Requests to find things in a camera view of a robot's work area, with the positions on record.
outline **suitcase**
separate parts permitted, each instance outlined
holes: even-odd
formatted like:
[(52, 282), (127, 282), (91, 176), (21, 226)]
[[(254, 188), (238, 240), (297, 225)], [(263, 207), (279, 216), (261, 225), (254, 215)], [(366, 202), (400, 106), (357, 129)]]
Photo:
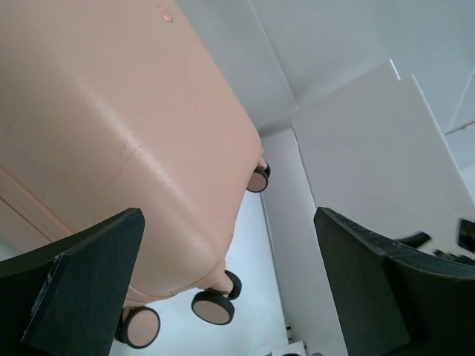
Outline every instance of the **suitcase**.
[(226, 324), (226, 271), (246, 189), (270, 168), (255, 126), (172, 0), (0, 3), (0, 193), (41, 238), (129, 207), (146, 221), (117, 338), (150, 344), (147, 303), (198, 287), (194, 312)]

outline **white wall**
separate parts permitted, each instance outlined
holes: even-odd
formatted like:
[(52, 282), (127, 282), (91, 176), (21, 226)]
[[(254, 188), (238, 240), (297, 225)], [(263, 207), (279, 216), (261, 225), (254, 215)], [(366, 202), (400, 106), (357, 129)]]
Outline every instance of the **white wall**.
[(263, 139), (272, 168), (263, 193), (287, 321), (309, 354), (347, 354), (318, 247), (315, 205), (292, 130)]

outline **black wheel rim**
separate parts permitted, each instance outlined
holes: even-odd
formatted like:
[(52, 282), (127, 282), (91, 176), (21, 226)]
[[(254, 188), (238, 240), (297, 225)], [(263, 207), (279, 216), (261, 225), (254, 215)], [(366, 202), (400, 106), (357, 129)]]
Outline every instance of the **black wheel rim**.
[(237, 275), (232, 273), (231, 271), (225, 270), (224, 273), (226, 273), (226, 276), (231, 280), (232, 282), (232, 291), (228, 295), (229, 300), (236, 300), (239, 298), (240, 293), (243, 289), (243, 283), (239, 279)]
[(270, 178), (270, 165), (269, 165), (269, 163), (267, 163), (267, 168), (264, 169), (264, 172), (267, 173), (267, 178)]

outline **white floor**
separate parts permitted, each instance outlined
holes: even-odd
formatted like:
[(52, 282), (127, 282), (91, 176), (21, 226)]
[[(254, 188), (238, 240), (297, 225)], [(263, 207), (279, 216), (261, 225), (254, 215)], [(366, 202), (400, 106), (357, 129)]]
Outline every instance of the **white floor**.
[[(0, 238), (0, 260), (14, 254)], [(258, 194), (246, 193), (226, 262), (243, 281), (231, 324), (219, 327), (199, 320), (190, 307), (196, 291), (188, 291), (151, 304), (162, 321), (160, 335), (151, 346), (133, 350), (114, 341), (110, 355), (265, 356), (286, 345), (284, 316)]]

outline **black object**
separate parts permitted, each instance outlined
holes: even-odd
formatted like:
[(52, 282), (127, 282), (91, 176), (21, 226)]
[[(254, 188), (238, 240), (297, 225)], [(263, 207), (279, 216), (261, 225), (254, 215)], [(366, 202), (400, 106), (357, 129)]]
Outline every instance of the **black object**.
[(460, 220), (458, 245), (475, 253), (475, 222)]
[[(212, 313), (202, 313), (201, 310), (198, 310), (198, 303), (213, 304), (214, 311), (221, 309), (221, 312), (227, 313), (226, 319), (215, 319), (217, 313), (214, 311)], [(227, 325), (232, 322), (232, 318), (235, 316), (235, 307), (229, 299), (216, 291), (201, 291), (200, 293), (197, 293), (191, 302), (191, 309), (201, 320), (214, 325)]]
[[(128, 338), (128, 327), (131, 323), (131, 321), (139, 314), (139, 313), (143, 313), (143, 312), (151, 312), (155, 315), (155, 317), (157, 318), (158, 320), (158, 329), (157, 329), (157, 333), (155, 334), (155, 336), (150, 340), (149, 343), (145, 344), (145, 345), (142, 345), (142, 346), (138, 346), (138, 345), (135, 345), (134, 343), (132, 343), (130, 341), (130, 339)], [(137, 350), (140, 350), (140, 349), (145, 349), (146, 347), (149, 347), (154, 341), (155, 339), (157, 339), (157, 336), (160, 332), (160, 326), (161, 326), (161, 322), (160, 322), (160, 317), (158, 315), (158, 313), (153, 310), (152, 308), (149, 308), (147, 306), (140, 306), (140, 307), (137, 307), (137, 308), (133, 308), (129, 314), (127, 315), (126, 319), (125, 320), (122, 320), (122, 315), (120, 316), (119, 318), (119, 324), (117, 325), (117, 330), (116, 330), (116, 334), (115, 334), (115, 337), (118, 341), (120, 341), (121, 343), (124, 343), (126, 344), (127, 346), (130, 346), (132, 349), (137, 349)]]
[(403, 245), (412, 247), (412, 248), (420, 248), (422, 245), (425, 243), (428, 243), (432, 239), (430, 238), (429, 235), (427, 235), (425, 232), (418, 232), (417, 234), (414, 234), (409, 237), (405, 237), (403, 239), (397, 240), (399, 243), (402, 243)]
[(226, 276), (231, 280), (232, 282), (232, 291), (228, 295), (228, 300), (236, 300), (240, 296), (240, 292), (243, 289), (243, 283), (240, 281), (239, 277), (235, 275), (234, 273), (225, 270)]
[(0, 354), (109, 355), (144, 227), (128, 209), (0, 262)]
[(475, 267), (315, 215), (349, 356), (475, 355)]
[(264, 169), (264, 172), (266, 172), (267, 178), (270, 178), (270, 165), (269, 165), (269, 163), (267, 163), (267, 168)]
[(470, 257), (467, 257), (467, 256), (463, 256), (463, 255), (457, 256), (455, 254), (448, 254), (440, 250), (435, 250), (433, 254), (435, 254), (438, 258), (442, 258), (443, 260), (475, 266), (475, 260), (472, 260)]

